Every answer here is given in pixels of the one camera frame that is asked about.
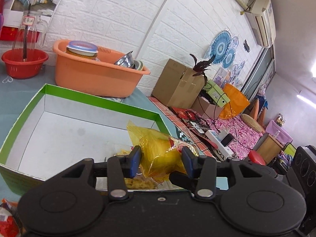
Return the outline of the yellow cake snack packet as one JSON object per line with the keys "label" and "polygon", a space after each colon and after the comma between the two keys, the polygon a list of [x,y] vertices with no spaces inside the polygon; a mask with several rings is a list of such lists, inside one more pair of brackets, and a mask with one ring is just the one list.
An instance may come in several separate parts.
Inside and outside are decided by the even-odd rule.
{"label": "yellow cake snack packet", "polygon": [[199,149],[168,134],[152,128],[135,125],[129,121],[127,132],[132,145],[115,145],[112,155],[129,155],[135,146],[141,147],[141,162],[137,175],[133,179],[125,178],[128,189],[150,190],[159,186],[168,188],[169,174],[173,171],[185,173],[181,160],[182,148],[187,147],[195,156],[199,156]]}

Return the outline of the red checkered snack packet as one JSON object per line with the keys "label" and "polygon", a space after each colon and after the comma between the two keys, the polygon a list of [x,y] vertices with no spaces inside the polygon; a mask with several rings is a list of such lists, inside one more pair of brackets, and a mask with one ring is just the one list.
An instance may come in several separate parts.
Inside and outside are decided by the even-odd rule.
{"label": "red checkered snack packet", "polygon": [[7,199],[1,200],[1,236],[16,237],[21,236],[21,226],[17,214],[17,202]]}

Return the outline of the white power strip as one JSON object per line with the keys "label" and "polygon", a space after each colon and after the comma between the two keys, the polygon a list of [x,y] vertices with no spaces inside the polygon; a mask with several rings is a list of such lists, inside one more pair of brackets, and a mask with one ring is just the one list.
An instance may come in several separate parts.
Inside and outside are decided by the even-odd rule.
{"label": "white power strip", "polygon": [[228,147],[224,146],[218,138],[218,134],[213,130],[208,130],[205,135],[208,139],[210,139],[213,143],[217,145],[216,154],[219,155],[219,158],[222,160],[226,160],[227,158],[232,158],[234,156],[234,152]]}

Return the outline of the pink cardboard box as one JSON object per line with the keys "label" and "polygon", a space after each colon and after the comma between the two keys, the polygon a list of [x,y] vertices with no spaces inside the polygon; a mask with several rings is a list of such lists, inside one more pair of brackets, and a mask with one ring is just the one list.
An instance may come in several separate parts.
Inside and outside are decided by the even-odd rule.
{"label": "pink cardboard box", "polygon": [[222,112],[222,108],[211,104],[204,97],[198,96],[191,106],[191,109],[197,112],[204,119],[216,119]]}

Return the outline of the green small box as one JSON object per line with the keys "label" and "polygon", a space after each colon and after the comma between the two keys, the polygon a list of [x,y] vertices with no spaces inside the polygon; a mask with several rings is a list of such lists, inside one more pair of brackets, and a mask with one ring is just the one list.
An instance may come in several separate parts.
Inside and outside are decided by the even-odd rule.
{"label": "green small box", "polygon": [[213,80],[208,80],[204,90],[220,108],[223,108],[230,102],[226,93],[224,93],[224,91],[215,82],[213,82]]}

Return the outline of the orange gift bag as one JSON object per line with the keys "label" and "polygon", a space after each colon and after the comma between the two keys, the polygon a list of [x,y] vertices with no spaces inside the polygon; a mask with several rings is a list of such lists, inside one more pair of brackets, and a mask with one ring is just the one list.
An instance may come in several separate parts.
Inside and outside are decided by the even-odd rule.
{"label": "orange gift bag", "polygon": [[250,105],[249,100],[244,94],[233,85],[226,84],[223,91],[230,101],[223,107],[223,110],[219,114],[220,119],[227,120],[234,118]]}

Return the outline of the brown cardboard box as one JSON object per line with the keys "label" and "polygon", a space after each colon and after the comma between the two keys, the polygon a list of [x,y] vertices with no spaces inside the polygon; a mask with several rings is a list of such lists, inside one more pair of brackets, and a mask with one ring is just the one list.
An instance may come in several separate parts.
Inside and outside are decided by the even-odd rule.
{"label": "brown cardboard box", "polygon": [[205,85],[203,75],[173,59],[166,63],[151,95],[167,107],[189,109]]}

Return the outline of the green cardboard box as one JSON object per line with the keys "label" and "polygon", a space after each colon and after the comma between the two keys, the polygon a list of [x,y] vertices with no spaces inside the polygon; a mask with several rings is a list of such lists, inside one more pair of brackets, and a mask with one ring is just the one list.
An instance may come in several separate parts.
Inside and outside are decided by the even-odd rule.
{"label": "green cardboard box", "polygon": [[132,147],[129,122],[176,135],[175,125],[145,96],[117,102],[46,84],[1,146],[1,176],[22,195],[82,159],[103,162]]}

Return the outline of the orange plastic tub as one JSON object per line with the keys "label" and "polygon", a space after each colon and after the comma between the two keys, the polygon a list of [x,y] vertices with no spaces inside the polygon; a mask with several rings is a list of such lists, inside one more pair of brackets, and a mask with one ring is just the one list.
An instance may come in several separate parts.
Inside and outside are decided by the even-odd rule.
{"label": "orange plastic tub", "polygon": [[96,96],[126,98],[135,90],[143,75],[150,70],[128,69],[114,63],[123,53],[98,47],[98,59],[92,60],[66,53],[70,40],[56,40],[55,82],[57,86]]}

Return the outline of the dark red leafed plant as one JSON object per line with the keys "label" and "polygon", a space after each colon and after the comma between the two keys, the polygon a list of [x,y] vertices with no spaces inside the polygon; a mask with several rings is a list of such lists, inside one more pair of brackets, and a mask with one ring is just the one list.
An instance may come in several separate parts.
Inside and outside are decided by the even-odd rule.
{"label": "dark red leafed plant", "polygon": [[193,54],[190,54],[190,56],[194,60],[194,67],[193,67],[192,70],[195,73],[192,76],[204,75],[205,74],[205,70],[207,70],[207,68],[211,65],[211,63],[216,58],[216,56],[213,55],[213,56],[211,56],[211,58],[209,60],[202,60],[202,61],[198,62],[196,56],[194,56]]}

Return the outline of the steel bowl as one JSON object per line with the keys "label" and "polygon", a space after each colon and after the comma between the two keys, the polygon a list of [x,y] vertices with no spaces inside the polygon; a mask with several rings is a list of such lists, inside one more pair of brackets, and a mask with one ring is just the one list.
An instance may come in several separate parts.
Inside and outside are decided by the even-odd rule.
{"label": "steel bowl", "polygon": [[117,60],[114,64],[126,68],[133,68],[134,67],[134,59],[132,56],[133,51],[130,51],[129,53],[125,54],[123,57],[121,57],[119,60]]}

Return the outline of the lidded tin container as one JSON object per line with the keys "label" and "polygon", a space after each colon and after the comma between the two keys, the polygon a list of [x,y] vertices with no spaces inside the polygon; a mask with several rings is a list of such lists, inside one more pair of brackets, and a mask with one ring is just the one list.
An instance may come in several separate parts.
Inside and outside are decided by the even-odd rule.
{"label": "lidded tin container", "polygon": [[97,60],[98,47],[84,41],[70,41],[66,46],[66,53],[81,58]]}

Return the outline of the blue paper fan decoration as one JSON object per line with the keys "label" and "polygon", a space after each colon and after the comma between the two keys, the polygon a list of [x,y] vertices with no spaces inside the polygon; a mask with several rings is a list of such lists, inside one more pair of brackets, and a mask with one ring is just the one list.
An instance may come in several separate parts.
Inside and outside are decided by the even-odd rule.
{"label": "blue paper fan decoration", "polygon": [[214,57],[213,64],[221,63],[226,57],[231,43],[231,35],[228,31],[222,31],[214,39],[211,45],[210,57]]}

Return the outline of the red plastic basin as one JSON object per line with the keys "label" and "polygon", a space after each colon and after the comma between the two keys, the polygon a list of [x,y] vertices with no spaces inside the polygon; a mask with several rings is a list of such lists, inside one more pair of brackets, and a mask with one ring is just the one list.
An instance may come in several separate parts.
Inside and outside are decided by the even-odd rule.
{"label": "red plastic basin", "polygon": [[29,79],[40,73],[44,62],[49,58],[42,50],[27,50],[28,58],[23,61],[21,49],[8,50],[2,55],[7,74],[14,79]]}

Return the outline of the glass pitcher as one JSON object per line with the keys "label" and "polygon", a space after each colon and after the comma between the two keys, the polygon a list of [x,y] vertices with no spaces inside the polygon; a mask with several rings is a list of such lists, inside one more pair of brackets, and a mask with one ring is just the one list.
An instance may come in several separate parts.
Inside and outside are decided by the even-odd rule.
{"label": "glass pitcher", "polygon": [[43,47],[48,23],[41,18],[42,13],[25,11],[12,46],[12,58],[17,62],[37,60],[35,50]]}

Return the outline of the wall air conditioner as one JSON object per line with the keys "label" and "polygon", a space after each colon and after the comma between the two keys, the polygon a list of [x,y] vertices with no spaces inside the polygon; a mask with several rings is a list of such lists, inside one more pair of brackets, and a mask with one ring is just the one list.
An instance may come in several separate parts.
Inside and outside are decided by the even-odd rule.
{"label": "wall air conditioner", "polygon": [[270,48],[276,38],[274,12],[271,0],[249,0],[245,14],[257,44]]}

